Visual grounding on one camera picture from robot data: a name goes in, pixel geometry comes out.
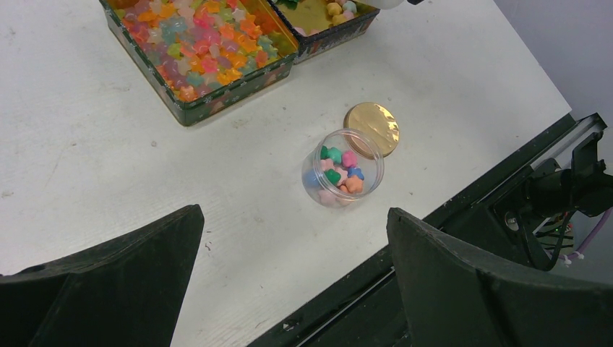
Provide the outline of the tin of pastel star candies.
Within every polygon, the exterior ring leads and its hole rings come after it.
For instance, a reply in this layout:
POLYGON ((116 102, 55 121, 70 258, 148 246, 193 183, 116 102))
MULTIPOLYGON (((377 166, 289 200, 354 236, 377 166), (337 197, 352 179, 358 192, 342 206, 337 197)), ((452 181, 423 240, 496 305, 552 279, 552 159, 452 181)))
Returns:
POLYGON ((363 35, 380 10, 359 1, 271 1, 299 43, 295 64, 363 35))

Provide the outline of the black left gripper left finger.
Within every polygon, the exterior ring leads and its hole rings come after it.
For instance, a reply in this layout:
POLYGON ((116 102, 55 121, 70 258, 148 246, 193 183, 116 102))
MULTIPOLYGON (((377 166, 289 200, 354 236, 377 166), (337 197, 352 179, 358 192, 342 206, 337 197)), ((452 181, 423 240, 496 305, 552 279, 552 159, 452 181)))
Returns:
POLYGON ((169 346, 205 218, 187 205, 80 252, 1 277, 3 346, 169 346))

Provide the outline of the clear round plastic container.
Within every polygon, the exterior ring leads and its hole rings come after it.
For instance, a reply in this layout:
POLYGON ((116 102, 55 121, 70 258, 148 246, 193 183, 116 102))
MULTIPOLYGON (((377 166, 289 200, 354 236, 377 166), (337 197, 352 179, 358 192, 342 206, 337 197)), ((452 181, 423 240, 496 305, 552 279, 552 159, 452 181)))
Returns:
POLYGON ((302 184, 323 207, 344 208, 368 197, 385 174, 383 155, 372 137, 343 128, 323 137, 304 159, 302 184))

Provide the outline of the tin of translucent star candies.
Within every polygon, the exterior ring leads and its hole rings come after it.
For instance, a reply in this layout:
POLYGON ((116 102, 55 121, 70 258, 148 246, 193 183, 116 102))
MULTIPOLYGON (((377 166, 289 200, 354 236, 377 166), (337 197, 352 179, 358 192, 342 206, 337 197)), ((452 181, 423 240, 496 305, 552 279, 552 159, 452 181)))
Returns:
POLYGON ((108 28, 180 125, 286 78, 299 45, 269 1, 103 1, 108 28))

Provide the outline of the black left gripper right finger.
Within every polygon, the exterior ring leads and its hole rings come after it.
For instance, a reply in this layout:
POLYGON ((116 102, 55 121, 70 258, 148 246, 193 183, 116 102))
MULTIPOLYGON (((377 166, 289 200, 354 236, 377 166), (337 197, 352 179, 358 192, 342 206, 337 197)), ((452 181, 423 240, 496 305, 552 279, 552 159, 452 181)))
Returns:
POLYGON ((400 208, 387 238, 414 346, 610 346, 612 287, 541 272, 400 208))

